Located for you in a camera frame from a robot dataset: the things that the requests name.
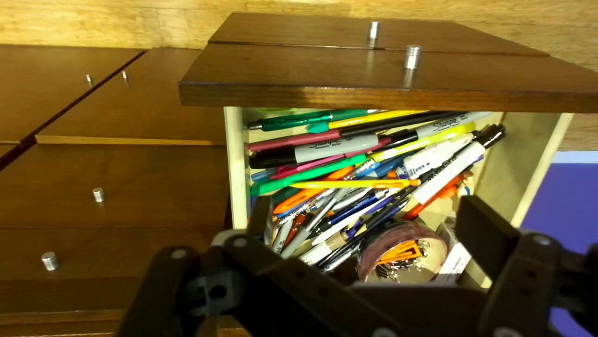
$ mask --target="open drawer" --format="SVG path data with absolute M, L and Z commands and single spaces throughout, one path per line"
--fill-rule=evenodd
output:
M 365 48 L 332 35 L 339 22 L 352 27 L 352 20 L 339 20 L 333 27 L 304 23 L 311 27 L 307 31 L 302 31 L 302 22 L 305 20 L 287 18 L 270 25 L 274 35 L 248 29 L 246 36 L 227 38 L 225 29 L 240 25 L 240 16 L 234 16 L 180 85 L 186 106 L 225 108 L 236 229 L 246 229 L 249 220 L 246 145 L 261 138 L 283 138 L 248 132 L 251 123 L 270 115 L 255 115 L 255 108 L 494 111 L 509 138 L 492 149 L 485 166 L 479 166 L 483 169 L 476 194 L 515 227 L 522 226 L 535 199 L 567 134 L 571 113 L 598 111 L 597 74 L 466 27 L 438 40 L 444 44 L 421 38 L 431 48 L 423 46 L 419 66 L 410 72 L 405 66 L 406 48 Z M 315 27 L 328 36 L 326 42 L 315 40 Z M 281 36 L 274 38 L 279 29 L 296 35 L 289 35 L 281 44 Z M 433 36 L 446 29 L 434 23 L 427 27 Z M 416 31 L 393 35 L 403 36 L 401 42 L 419 44 Z M 487 48 L 474 50 L 459 42 Z

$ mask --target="wall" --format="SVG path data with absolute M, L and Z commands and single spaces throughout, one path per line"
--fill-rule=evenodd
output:
M 597 0 L 0 0 L 0 46 L 205 48 L 233 12 L 449 20 L 598 72 Z M 576 119 L 565 149 L 595 130 Z

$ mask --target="green marker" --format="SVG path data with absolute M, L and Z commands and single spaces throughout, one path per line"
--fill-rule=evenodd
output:
M 291 188 L 296 183 L 313 181 L 313 179 L 319 179 L 319 177 L 324 177 L 324 175 L 330 175 L 330 173 L 352 168 L 352 166 L 360 168 L 360 166 L 363 166 L 367 162 L 369 162 L 369 156 L 362 154 L 362 156 L 354 156 L 354 158 L 348 158 L 348 160 L 343 160 L 343 162 L 322 166 L 322 168 L 317 168 L 317 169 L 294 175 L 294 177 L 287 177 L 283 181 L 272 181 L 272 183 L 257 184 L 257 186 L 251 188 L 251 196 L 253 198 L 268 196 L 268 194 Z
M 251 126 L 251 130 L 276 132 L 276 130 L 289 130 L 289 128 L 319 124 L 319 123 L 369 117 L 373 113 L 375 111 L 369 111 L 369 110 L 348 110 L 348 111 L 319 111 L 319 113 L 307 113 L 307 115 L 289 115 L 279 119 L 259 121 L 257 124 Z

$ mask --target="clutter of pens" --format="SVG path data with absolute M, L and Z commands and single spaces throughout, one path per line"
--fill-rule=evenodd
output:
M 455 242 L 421 214 L 470 194 L 474 168 L 505 138 L 490 115 L 348 110 L 257 121 L 261 134 L 305 130 L 248 145 L 251 198 L 274 199 L 266 244 L 322 272 L 354 261 L 362 282 L 434 282 Z

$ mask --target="tape roll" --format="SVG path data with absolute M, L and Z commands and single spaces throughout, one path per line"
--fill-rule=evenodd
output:
M 360 257 L 365 284 L 431 284 L 447 261 L 447 244 L 419 220 L 403 222 L 375 241 Z

